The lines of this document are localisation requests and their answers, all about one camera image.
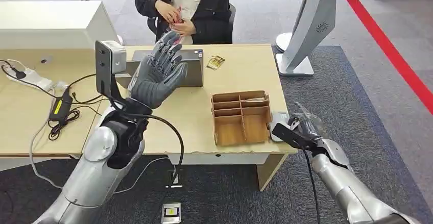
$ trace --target gray robotic hand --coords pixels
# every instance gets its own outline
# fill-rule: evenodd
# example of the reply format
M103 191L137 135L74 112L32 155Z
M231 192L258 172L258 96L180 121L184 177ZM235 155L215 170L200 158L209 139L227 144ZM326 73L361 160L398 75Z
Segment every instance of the gray robotic hand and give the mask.
M155 109L180 85L187 73L187 64L180 63L182 56L174 58L182 48L176 44L180 35L170 31L156 42L152 54L138 66L128 90L132 99Z
M310 113L310 111L308 111L300 103L295 103L298 105L301 112L290 115L288 125L291 126L291 129L296 129L299 134L314 141L317 141L321 138L329 138L325 128L323 127L322 120L316 115Z

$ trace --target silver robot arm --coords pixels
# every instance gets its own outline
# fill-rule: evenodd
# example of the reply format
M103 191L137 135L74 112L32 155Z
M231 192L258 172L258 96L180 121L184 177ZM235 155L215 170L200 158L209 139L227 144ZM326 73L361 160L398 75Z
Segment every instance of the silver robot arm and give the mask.
M278 123L272 134L295 148L312 152L314 172L350 224L419 224L416 219L379 200L353 173L341 146L327 139L320 118L298 105L302 113L293 114L288 125Z
M126 54L115 42L96 42L97 90L112 106L102 114L87 139L83 155L54 203L34 224L95 223L103 205L145 149L143 132L148 120L133 114L151 115L152 109L179 86L187 66L174 58L182 45L179 35L169 32L141 61L123 99L114 74L126 68Z

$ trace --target wooden desk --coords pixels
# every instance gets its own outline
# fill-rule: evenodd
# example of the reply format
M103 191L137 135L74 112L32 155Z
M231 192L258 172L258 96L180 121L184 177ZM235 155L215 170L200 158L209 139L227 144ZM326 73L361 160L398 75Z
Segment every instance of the wooden desk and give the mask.
M131 60L134 51L153 47L126 48L127 60ZM210 98L215 93L264 90L269 94L272 110L287 111L270 45L184 46L184 49L187 48L203 49L205 66L212 55L224 57L226 62L218 70L204 67L202 88L178 88L154 114L165 118L179 130L185 144L186 163L246 164L264 156L264 164L257 166L260 190L264 190L287 155L296 153L296 149L286 143L272 141L244 146L216 146ZM119 88L125 94L125 90L121 86ZM102 113L108 105L108 102L103 102L99 112ZM169 127L151 121L145 131L145 141L144 154L167 154L173 163L177 163L179 141Z
M82 76L95 73L92 49L8 49L0 50L0 58L19 60L36 70L42 77L54 82L70 83ZM40 60L45 58L49 61L42 64ZM77 83L72 87L71 92L73 91L81 101L95 97L97 92L94 77ZM47 94L10 81L0 71L1 157L28 156L30 139L47 118L51 101L52 98ZM91 106L97 109L99 104ZM81 108L80 111L80 118L68 124L56 141L48 140L51 128L45 127L34 143L35 156L81 154L95 113L89 108Z
M135 50L151 48L129 46L127 60L132 59ZM170 121L181 133L185 142L185 163L247 164L261 161L257 163L257 175L259 188L263 191L287 155L296 153L296 150L285 143L271 141L217 147L213 137L210 96L222 92L265 90L272 110L287 111L270 45L194 45L184 48L202 48L204 65L212 55L220 55L226 62L218 70L204 68L204 87L177 89L154 114ZM40 60L47 57L50 62L41 64ZM93 50L2 50L0 58L20 60L55 82L72 82L95 72ZM78 83L72 91L76 91L77 98L82 101L97 95L92 78ZM30 137L47 117L50 102L48 95L0 75L0 156L28 155ZM108 103L92 106L102 113ZM95 118L98 118L95 113L83 108L79 120L70 123L56 141L48 140L50 129L46 127L35 142L33 152L37 156L53 157L80 154L90 129L97 121ZM166 125L152 121L145 132L145 141L144 154L167 154L177 163L180 153L178 138Z

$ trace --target black chair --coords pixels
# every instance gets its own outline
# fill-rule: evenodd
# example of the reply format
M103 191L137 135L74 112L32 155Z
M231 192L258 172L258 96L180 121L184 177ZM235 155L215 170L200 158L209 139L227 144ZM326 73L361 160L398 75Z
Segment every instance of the black chair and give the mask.
M230 19L229 19L229 30L231 33L231 36L229 37L230 43L233 42L233 23L234 23L234 16L236 14L236 8L234 7L234 5L229 3L229 11L230 11ZM157 30L157 22L158 22L158 17L149 17L148 18L148 27L149 29L156 34L156 30Z

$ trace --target speaker grille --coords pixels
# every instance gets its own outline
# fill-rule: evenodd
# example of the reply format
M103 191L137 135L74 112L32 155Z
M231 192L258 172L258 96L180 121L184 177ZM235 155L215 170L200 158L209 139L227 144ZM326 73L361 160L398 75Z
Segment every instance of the speaker grille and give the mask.
M329 27L329 24L324 21L321 24L317 25L316 32L323 33L328 29L328 27Z

